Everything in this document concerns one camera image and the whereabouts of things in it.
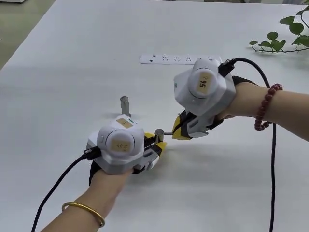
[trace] metal rod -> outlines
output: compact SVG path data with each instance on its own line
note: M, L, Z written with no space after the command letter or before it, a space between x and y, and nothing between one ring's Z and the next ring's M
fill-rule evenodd
M120 98L120 104L121 104L121 114L131 117L129 108L129 98L127 96L122 96Z
M159 142L163 142L164 140L164 130L162 129L156 129L155 130L155 144L159 143Z

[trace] label sticker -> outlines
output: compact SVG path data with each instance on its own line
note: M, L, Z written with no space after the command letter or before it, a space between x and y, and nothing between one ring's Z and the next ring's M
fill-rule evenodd
M122 140L112 140L112 151L120 151L120 152L128 152L131 148L131 143L128 141L122 141Z
M120 123L125 128L133 127L133 125L131 123L129 123L128 121L126 121L124 118L117 119L116 122Z
M206 94L211 83L211 75L207 72L202 72L199 75L197 83L197 92Z

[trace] power strip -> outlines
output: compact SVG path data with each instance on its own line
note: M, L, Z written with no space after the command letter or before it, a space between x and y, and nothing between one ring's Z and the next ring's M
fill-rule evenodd
M141 55L141 64L194 64L199 59L218 61L222 63L219 56L207 55Z

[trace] gold bangle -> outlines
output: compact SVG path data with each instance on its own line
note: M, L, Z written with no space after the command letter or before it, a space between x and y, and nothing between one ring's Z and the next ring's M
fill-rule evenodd
M77 202L66 202L62 205L62 212L66 209L66 206L74 206L74 207L84 209L88 211L89 213L91 213L98 220L100 224L100 228L105 225L105 219L97 211L88 207L87 205L77 203Z

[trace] forearm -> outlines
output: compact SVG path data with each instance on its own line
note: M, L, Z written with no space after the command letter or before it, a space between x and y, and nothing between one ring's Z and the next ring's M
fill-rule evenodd
M234 116L256 117L268 88L253 84L239 84L237 94L228 109ZM293 134L309 141L309 95L277 91L273 96L264 120L277 123Z
M309 95L277 91L265 115L265 120L277 123L309 141Z
M130 173L106 175L103 171L98 171L93 176L89 189L75 202L87 205L105 218ZM98 229L99 223L91 213L69 206L42 232L95 232Z

